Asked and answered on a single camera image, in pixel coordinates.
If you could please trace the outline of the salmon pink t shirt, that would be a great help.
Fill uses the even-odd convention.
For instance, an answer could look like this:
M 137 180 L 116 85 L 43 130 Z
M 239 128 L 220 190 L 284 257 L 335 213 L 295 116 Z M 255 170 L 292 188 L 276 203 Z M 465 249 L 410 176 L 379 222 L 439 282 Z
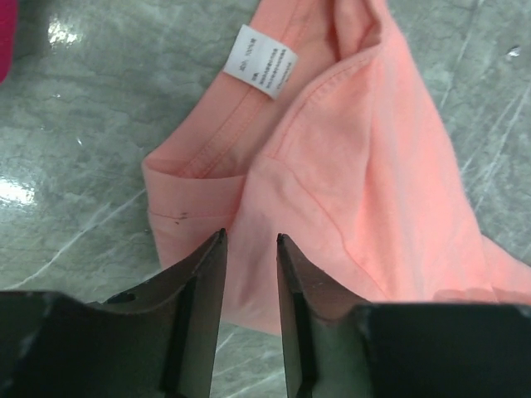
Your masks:
M 164 268 L 226 229 L 222 316 L 274 334 L 280 233 L 372 302 L 529 303 L 384 1 L 263 1 L 249 27 L 298 61 L 277 99 L 221 73 L 144 159 Z

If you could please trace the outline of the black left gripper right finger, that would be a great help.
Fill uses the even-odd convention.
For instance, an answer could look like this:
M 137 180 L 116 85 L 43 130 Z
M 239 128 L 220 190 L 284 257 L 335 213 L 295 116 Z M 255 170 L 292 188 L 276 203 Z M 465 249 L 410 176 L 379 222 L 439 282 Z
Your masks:
M 527 397 L 530 308 L 371 303 L 277 238 L 290 397 Z

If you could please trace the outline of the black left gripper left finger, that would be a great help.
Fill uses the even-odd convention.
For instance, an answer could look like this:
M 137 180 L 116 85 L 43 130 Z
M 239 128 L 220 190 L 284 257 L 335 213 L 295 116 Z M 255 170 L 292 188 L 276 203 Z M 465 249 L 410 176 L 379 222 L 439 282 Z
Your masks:
M 227 233 L 102 303 L 56 291 L 1 295 L 4 397 L 207 397 Z

